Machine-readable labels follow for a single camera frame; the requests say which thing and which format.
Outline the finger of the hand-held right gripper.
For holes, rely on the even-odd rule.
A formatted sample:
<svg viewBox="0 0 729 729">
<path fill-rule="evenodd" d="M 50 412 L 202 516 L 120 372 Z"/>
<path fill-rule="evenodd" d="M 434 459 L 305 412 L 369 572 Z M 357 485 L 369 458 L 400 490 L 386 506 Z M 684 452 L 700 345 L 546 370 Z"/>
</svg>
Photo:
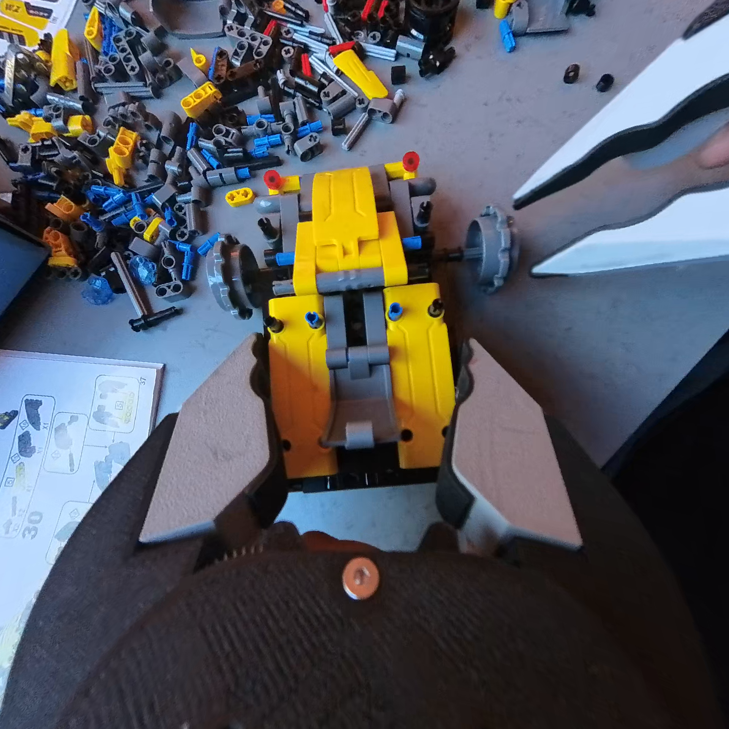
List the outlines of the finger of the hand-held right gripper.
<svg viewBox="0 0 729 729">
<path fill-rule="evenodd" d="M 667 47 L 513 195 L 520 210 L 580 183 L 611 160 L 650 150 L 727 108 L 728 25 L 712 23 Z"/>
<path fill-rule="evenodd" d="M 590 276 L 727 259 L 728 184 L 723 182 L 687 189 L 648 216 L 574 238 L 534 264 L 532 276 Z"/>
</svg>

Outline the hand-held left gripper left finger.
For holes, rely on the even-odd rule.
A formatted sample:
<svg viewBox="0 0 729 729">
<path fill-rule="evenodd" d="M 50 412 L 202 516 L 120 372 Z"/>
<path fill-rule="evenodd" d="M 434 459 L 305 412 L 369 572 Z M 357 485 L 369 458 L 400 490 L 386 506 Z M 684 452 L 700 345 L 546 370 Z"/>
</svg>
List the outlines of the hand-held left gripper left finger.
<svg viewBox="0 0 729 729">
<path fill-rule="evenodd" d="M 139 535 L 254 544 L 288 487 L 268 394 L 267 345 L 250 335 L 184 402 Z"/>
</svg>

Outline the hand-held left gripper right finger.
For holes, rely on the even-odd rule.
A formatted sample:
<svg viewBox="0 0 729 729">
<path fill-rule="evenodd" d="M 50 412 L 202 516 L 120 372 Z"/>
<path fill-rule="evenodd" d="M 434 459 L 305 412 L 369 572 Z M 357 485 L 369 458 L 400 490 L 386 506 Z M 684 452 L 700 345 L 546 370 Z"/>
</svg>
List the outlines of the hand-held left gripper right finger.
<svg viewBox="0 0 729 729">
<path fill-rule="evenodd" d="M 582 547 L 542 407 L 475 339 L 461 351 L 435 498 L 467 552 L 516 538 Z"/>
</svg>

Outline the grey toy wheel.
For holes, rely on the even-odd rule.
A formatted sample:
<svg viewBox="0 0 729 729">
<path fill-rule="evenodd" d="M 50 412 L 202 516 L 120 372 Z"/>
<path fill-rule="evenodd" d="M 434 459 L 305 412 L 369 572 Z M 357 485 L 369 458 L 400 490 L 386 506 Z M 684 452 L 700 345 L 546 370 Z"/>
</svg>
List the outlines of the grey toy wheel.
<svg viewBox="0 0 729 729">
<path fill-rule="evenodd" d="M 512 218 L 496 205 L 487 205 L 468 225 L 464 260 L 478 288 L 497 293 L 518 265 L 519 245 Z"/>
</svg>

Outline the yellow toy brick car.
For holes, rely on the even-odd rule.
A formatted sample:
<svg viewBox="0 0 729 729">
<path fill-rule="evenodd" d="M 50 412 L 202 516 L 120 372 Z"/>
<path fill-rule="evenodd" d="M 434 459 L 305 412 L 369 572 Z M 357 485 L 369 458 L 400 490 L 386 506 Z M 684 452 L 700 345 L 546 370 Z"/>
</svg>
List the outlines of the yellow toy brick car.
<svg viewBox="0 0 729 729">
<path fill-rule="evenodd" d="M 456 387 L 432 277 L 435 180 L 420 157 L 282 177 L 269 170 L 265 266 L 230 235 L 210 243 L 221 308 L 265 314 L 268 392 L 293 486 L 384 485 L 440 466 Z"/>
</svg>

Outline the person's right hand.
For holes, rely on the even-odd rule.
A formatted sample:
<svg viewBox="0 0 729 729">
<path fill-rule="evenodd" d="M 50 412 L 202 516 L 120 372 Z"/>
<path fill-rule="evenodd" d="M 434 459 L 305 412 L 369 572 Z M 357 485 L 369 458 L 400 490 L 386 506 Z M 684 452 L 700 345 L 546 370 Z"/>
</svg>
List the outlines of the person's right hand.
<svg viewBox="0 0 729 729">
<path fill-rule="evenodd" d="M 728 124 L 706 141 L 697 155 L 697 164 L 702 169 L 718 169 L 728 165 Z"/>
</svg>

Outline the white instruction booklet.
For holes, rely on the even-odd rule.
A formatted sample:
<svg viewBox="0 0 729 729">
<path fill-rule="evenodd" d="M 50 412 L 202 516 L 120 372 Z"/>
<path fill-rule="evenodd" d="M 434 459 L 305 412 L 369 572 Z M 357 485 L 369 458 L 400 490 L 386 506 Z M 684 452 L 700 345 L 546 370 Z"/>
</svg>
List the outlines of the white instruction booklet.
<svg viewBox="0 0 729 729">
<path fill-rule="evenodd" d="M 3 668 L 70 536 L 151 432 L 164 368 L 2 350 Z"/>
</svg>

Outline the person's black top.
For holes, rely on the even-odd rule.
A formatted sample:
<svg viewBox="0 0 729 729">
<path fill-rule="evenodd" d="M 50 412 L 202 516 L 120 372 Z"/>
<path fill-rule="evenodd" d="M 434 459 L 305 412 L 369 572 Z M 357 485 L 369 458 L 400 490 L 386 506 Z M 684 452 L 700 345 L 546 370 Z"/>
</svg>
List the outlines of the person's black top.
<svg viewBox="0 0 729 729">
<path fill-rule="evenodd" d="M 642 427 L 604 470 L 679 581 L 727 722 L 727 377 Z"/>
</svg>

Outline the black rubber tyre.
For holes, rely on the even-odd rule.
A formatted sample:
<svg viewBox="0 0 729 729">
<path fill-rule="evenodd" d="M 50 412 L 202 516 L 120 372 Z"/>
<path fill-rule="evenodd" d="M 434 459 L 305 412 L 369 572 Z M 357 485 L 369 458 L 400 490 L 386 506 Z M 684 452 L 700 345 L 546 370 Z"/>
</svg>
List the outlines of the black rubber tyre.
<svg viewBox="0 0 729 729">
<path fill-rule="evenodd" d="M 406 1 L 406 26 L 425 39 L 452 33 L 460 1 Z"/>
</svg>

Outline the blue cardboard box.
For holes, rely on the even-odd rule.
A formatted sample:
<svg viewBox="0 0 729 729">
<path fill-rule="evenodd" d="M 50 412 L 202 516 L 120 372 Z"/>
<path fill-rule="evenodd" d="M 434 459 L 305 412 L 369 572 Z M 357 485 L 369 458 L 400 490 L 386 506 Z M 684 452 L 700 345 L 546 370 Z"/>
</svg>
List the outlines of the blue cardboard box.
<svg viewBox="0 0 729 729">
<path fill-rule="evenodd" d="M 1 315 L 50 257 L 50 248 L 36 235 L 1 218 Z"/>
</svg>

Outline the yellow pointed panel piece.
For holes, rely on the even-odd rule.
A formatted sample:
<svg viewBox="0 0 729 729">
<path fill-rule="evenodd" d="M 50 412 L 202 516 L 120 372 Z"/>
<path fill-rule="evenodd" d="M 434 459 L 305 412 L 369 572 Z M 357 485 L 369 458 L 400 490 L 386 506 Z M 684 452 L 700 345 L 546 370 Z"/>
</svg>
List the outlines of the yellow pointed panel piece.
<svg viewBox="0 0 729 729">
<path fill-rule="evenodd" d="M 374 71 L 366 67 L 358 53 L 351 50 L 344 50 L 333 57 L 333 63 L 337 69 L 357 86 L 364 96 L 372 100 L 374 98 L 386 98 L 388 90 L 381 82 Z"/>
</svg>

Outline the pile of dark brick pieces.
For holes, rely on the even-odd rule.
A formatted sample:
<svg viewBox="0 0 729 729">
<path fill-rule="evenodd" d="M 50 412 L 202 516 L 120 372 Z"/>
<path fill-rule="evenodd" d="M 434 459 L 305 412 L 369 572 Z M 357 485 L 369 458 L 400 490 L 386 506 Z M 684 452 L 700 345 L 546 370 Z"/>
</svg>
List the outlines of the pile of dark brick pieces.
<svg viewBox="0 0 729 729">
<path fill-rule="evenodd" d="M 46 203 L 48 269 L 89 274 L 99 303 L 126 293 L 134 333 L 181 313 L 174 304 L 189 294 L 196 259 L 206 263 L 220 235 L 265 266 L 259 219 L 278 223 L 277 213 L 260 209 L 265 174 L 285 164 L 277 151 L 302 163 L 322 152 L 322 125 L 309 109 L 327 114 L 335 135 L 358 112 L 342 142 L 351 151 L 370 123 L 395 123 L 406 102 L 401 87 L 367 99 L 333 63 L 353 49 L 368 67 L 369 55 L 393 60 L 404 47 L 360 44 L 358 35 L 328 44 L 294 2 L 281 5 L 290 15 L 255 2 L 212 2 L 212 10 L 200 3 L 203 19 L 217 23 L 204 36 L 231 43 L 202 66 L 193 48 L 170 56 L 166 29 L 128 2 L 86 4 L 80 45 L 65 27 L 36 47 L 2 50 L 2 117 L 28 134 L 5 160 L 22 175 L 16 191 L 28 198 L 37 187 Z M 239 187 L 256 200 L 231 208 L 225 193 Z"/>
</svg>

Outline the yellow printed leaflet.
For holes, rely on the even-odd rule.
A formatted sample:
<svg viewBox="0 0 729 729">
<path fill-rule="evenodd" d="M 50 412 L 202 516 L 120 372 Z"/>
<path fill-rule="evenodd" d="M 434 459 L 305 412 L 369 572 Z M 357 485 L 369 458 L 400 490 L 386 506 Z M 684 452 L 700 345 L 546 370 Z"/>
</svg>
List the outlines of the yellow printed leaflet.
<svg viewBox="0 0 729 729">
<path fill-rule="evenodd" d="M 76 1 L 1 1 L 1 47 L 32 48 L 66 27 Z"/>
</svg>

